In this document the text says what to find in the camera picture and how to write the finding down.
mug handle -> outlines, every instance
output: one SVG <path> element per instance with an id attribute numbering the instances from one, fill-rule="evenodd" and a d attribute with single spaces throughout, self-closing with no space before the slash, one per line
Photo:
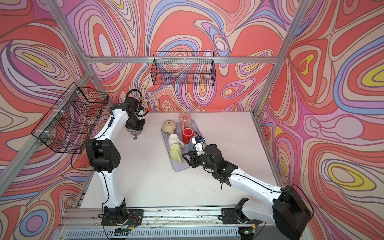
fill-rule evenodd
<path id="1" fill-rule="evenodd" d="M 177 139 L 179 141 L 179 143 L 182 145 L 182 147 L 185 147 L 183 141 L 181 141 L 179 138 Z"/>
<path id="2" fill-rule="evenodd" d="M 177 152 L 176 155 L 177 155 L 177 159 L 178 159 L 179 163 L 181 163 L 180 154 Z"/>

tray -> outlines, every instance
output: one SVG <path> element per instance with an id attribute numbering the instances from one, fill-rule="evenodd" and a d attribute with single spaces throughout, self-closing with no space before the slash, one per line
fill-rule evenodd
<path id="1" fill-rule="evenodd" d="M 191 128 L 193 129 L 193 131 L 198 132 L 201 135 L 201 132 L 199 131 L 199 129 L 197 128 L 197 126 L 195 124 L 195 121 L 193 121 L 193 120 L 192 120 Z M 170 149 L 170 146 L 168 144 L 169 134 L 165 133 L 163 130 L 161 130 L 161 133 L 163 134 L 164 142 L 166 144 L 167 152 L 168 152 L 168 155 L 169 155 L 169 149 Z M 179 122 L 176 123 L 176 132 L 175 133 L 179 136 L 179 139 L 181 141 L 183 141 L 182 140 L 183 136 L 181 134 L 181 127 L 180 127 L 180 123 Z M 188 144 L 184 143 L 184 145 L 185 146 L 182 147 L 181 149 L 183 150 L 183 153 L 187 153 L 189 151 Z M 182 171 L 184 169 L 187 169 L 187 168 L 191 167 L 191 166 L 188 165 L 188 163 L 185 161 L 185 159 L 183 157 L 181 158 L 181 163 L 176 162 L 176 161 L 172 161 L 170 156 L 169 156 L 169 160 L 170 160 L 170 162 L 172 164 L 173 170 L 175 170 L 176 172 L 180 172 L 180 171 Z"/>

white tabletop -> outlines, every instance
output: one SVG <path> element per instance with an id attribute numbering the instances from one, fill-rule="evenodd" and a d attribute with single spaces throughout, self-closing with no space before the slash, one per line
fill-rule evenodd
<path id="1" fill-rule="evenodd" d="M 276 185 L 251 114 L 249 112 L 191 113 L 206 139 L 216 144 L 225 160 L 246 173 Z M 120 152 L 118 178 L 127 207 L 235 205 L 248 193 L 220 183 L 202 167 L 173 170 L 161 127 L 164 121 L 178 122 L 179 113 L 149 113 L 143 132 L 132 139 L 125 127 L 113 142 Z M 93 175 L 81 208 L 101 207 L 105 201 L 101 181 Z"/>

black wire basket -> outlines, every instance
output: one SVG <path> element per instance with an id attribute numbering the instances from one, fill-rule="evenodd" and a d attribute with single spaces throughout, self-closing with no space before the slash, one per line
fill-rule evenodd
<path id="1" fill-rule="evenodd" d="M 215 85 L 212 51 L 155 51 L 153 58 L 153 85 Z"/>
<path id="2" fill-rule="evenodd" d="M 48 126 L 36 135 L 35 129 L 49 112 L 33 129 L 32 135 L 54 152 L 80 154 L 84 149 L 82 144 L 90 137 L 107 103 L 106 93 L 94 88 L 76 87 Z"/>

red mug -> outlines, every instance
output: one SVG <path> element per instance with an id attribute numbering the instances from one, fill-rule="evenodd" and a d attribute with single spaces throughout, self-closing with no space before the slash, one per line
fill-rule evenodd
<path id="1" fill-rule="evenodd" d="M 183 135 L 183 142 L 185 144 L 189 144 L 189 140 L 195 135 L 195 132 L 193 131 L 192 128 L 186 127 L 183 129 L 182 135 Z"/>

